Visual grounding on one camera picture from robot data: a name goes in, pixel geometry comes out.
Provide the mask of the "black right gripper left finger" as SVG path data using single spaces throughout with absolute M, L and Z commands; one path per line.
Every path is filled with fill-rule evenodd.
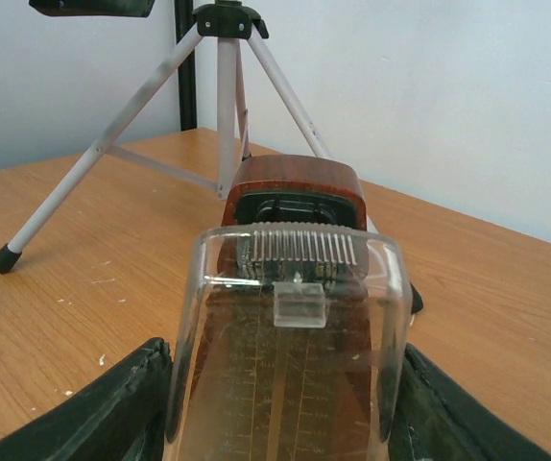
M 169 344 L 149 339 L 70 399 L 0 440 L 0 461 L 160 460 Z

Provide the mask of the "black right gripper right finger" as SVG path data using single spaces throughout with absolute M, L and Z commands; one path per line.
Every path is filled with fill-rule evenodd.
M 404 353 L 389 454 L 392 460 L 551 460 L 411 344 Z

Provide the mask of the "clear plastic metronome cover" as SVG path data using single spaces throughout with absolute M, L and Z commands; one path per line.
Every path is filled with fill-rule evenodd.
M 385 460 L 412 293 L 391 238 L 212 229 L 193 248 L 167 460 Z

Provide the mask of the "brown wooden metronome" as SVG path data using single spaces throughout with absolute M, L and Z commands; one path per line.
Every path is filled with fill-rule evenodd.
M 222 227 L 207 247 L 180 458 L 371 458 L 371 297 L 361 230 Z

